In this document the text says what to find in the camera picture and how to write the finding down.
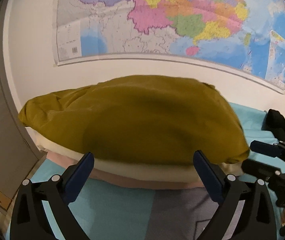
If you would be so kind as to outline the olive brown jacket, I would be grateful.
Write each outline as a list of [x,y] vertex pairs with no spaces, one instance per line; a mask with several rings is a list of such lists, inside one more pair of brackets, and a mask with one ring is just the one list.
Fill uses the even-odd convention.
[[28,100],[20,122],[81,154],[121,163],[192,165],[247,159],[241,122],[213,85],[182,77],[133,75]]

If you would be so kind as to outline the black garment on bed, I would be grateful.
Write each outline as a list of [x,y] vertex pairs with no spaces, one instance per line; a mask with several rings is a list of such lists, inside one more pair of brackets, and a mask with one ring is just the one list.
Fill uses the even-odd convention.
[[285,117],[279,111],[269,109],[263,129],[270,131],[278,141],[285,142]]

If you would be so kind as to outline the grey wooden wardrobe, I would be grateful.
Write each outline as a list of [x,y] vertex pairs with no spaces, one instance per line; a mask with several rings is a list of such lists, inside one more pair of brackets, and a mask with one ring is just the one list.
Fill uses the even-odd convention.
[[18,120],[10,93],[3,56],[5,11],[9,0],[0,1],[0,212],[7,213],[16,192],[42,158],[27,130]]

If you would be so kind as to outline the cream folded garment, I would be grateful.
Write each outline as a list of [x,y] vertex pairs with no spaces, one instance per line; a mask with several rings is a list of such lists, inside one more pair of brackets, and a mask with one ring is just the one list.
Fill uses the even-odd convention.
[[[80,159],[83,157],[83,154],[56,144],[38,132],[34,132],[34,134],[37,147],[46,153],[49,151],[55,152],[77,161],[80,161]],[[94,168],[118,176],[145,181],[168,181],[182,183],[201,181],[193,166],[127,164],[95,158]]]

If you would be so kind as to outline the teal bed sheet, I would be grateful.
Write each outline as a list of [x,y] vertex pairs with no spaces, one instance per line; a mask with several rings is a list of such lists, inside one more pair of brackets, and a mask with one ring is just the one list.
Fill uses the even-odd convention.
[[[241,122],[247,143],[253,140],[277,142],[270,131],[262,128],[266,112],[230,104]],[[64,170],[47,159],[31,181],[47,181]],[[69,204],[90,239],[197,239],[217,207],[203,187],[128,189],[91,178],[76,201]]]

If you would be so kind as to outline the pink folded garment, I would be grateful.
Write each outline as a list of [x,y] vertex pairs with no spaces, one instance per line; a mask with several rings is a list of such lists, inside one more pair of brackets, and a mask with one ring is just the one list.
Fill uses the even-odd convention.
[[[51,151],[47,153],[46,158],[63,168],[68,168],[69,166],[78,163],[77,160],[74,160],[72,158]],[[112,173],[97,170],[96,168],[93,168],[91,174],[89,175],[89,178],[105,181],[116,186],[126,187],[131,189],[183,190],[183,189],[194,189],[197,187],[204,187],[201,181],[192,182],[192,183],[168,182],[168,181],[145,181],[145,180],[137,180],[133,178],[118,176]]]

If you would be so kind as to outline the colourful wall map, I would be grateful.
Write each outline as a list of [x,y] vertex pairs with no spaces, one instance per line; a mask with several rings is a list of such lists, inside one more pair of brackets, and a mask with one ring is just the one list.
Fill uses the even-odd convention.
[[54,0],[58,65],[204,60],[285,92],[284,0]]

